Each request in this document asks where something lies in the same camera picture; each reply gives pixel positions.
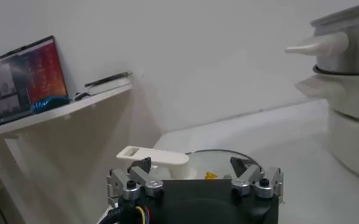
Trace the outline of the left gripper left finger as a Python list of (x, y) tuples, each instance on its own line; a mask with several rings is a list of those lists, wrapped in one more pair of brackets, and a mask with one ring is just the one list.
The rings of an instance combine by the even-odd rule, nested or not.
[(161, 200), (164, 196), (162, 180), (150, 176), (152, 160), (146, 157), (134, 161), (124, 172), (121, 169), (111, 169), (107, 175), (107, 200), (111, 207), (115, 206), (117, 198), (125, 201), (137, 201), (141, 198), (141, 190), (148, 198)]

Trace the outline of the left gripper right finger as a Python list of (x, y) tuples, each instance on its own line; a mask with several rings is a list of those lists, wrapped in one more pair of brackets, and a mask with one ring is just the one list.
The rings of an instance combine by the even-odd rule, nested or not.
[(279, 167), (264, 170), (251, 159), (231, 157), (236, 178), (232, 178), (232, 193), (245, 197), (251, 192), (258, 198), (283, 197), (283, 172)]

